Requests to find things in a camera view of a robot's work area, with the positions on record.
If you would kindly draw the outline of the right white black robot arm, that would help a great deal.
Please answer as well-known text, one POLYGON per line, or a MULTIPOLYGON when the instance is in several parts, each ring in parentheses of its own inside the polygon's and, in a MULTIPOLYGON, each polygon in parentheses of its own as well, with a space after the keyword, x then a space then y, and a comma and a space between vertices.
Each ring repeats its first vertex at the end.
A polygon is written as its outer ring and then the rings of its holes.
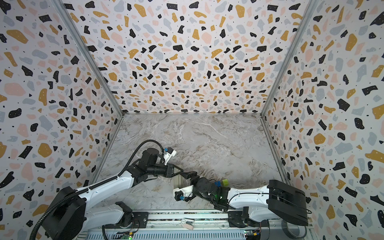
POLYGON ((200 177, 195 172, 183 173, 189 186, 174 188, 176 201, 189 202, 201 198, 215 210, 229 213, 240 211, 238 228, 270 219, 282 219, 296 226, 309 224, 305 193, 278 180, 253 189, 226 187, 223 183, 200 177))

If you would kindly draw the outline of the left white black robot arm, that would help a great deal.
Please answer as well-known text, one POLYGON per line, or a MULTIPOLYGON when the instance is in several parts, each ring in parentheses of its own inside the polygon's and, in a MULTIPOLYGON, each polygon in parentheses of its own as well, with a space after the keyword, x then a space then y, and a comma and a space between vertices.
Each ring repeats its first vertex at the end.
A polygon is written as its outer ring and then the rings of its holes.
POLYGON ((116 193, 148 181, 149 176, 174 177, 175 165, 170 164, 169 160, 176 153, 172 148, 164 149, 163 153, 149 148, 140 159, 117 175, 88 187, 62 189, 35 225, 34 231, 43 227, 53 240, 73 240, 78 234, 100 226, 133 226, 133 210, 125 203, 116 202, 103 208, 95 208, 95 205, 116 193))

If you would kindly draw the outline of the white remote control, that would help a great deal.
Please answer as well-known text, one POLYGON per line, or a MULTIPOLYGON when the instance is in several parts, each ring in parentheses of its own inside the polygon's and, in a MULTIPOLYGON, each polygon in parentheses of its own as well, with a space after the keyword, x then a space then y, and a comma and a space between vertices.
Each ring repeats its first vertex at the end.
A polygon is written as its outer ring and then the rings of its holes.
POLYGON ((184 186, 184 178, 183 180, 173 180, 174 189, 181 189, 184 186))

